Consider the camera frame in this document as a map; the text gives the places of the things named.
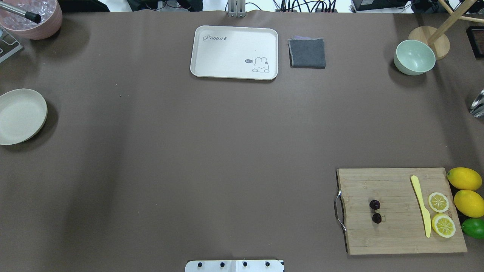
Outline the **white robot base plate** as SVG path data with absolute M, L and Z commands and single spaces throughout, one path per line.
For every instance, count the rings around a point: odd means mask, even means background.
M 283 260 L 192 260 L 185 272 L 284 272 Z

